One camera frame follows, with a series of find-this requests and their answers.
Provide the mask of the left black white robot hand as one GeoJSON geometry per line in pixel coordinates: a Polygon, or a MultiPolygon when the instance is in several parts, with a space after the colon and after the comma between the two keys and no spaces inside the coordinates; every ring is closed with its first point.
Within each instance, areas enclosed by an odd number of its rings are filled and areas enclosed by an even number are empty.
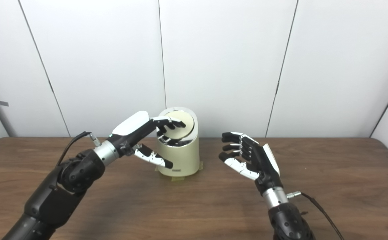
{"type": "Polygon", "coordinates": [[[111,136],[107,138],[107,141],[114,146],[119,157],[135,155],[146,162],[172,169],[174,164],[171,161],[153,152],[149,147],[143,144],[139,145],[139,141],[156,129],[166,132],[166,127],[176,129],[185,126],[186,124],[182,120],[174,117],[157,116],[150,118],[146,111],[138,111],[119,124],[112,131],[111,136]]]}

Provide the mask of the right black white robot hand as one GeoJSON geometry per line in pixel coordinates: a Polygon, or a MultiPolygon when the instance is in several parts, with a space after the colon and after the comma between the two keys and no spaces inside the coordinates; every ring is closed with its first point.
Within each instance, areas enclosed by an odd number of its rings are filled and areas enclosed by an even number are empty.
{"type": "Polygon", "coordinates": [[[283,188],[280,170],[268,144],[239,132],[224,132],[219,159],[242,176],[254,180],[257,190],[263,195],[267,190],[283,188]]]}

